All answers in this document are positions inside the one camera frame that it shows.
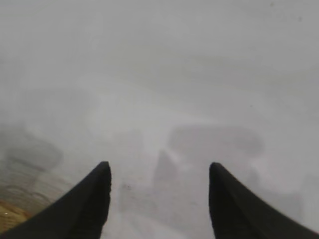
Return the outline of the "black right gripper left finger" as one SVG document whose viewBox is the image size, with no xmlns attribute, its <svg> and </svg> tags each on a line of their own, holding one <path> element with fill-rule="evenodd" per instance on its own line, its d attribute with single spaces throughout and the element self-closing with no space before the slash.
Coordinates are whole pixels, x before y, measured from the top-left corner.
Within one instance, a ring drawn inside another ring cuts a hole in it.
<svg viewBox="0 0 319 239">
<path fill-rule="evenodd" d="M 111 169 L 100 162 L 48 208 L 8 230 L 2 239 L 99 239 L 110 207 Z"/>
</svg>

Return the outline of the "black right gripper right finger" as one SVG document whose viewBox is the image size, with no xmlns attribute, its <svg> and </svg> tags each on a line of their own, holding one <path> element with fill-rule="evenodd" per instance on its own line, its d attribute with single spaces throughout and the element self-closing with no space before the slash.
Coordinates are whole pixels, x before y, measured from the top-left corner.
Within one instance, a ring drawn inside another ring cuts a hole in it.
<svg viewBox="0 0 319 239">
<path fill-rule="evenodd" d="M 209 212 L 217 239 L 317 239 L 260 199 L 222 164 L 209 168 Z"/>
</svg>

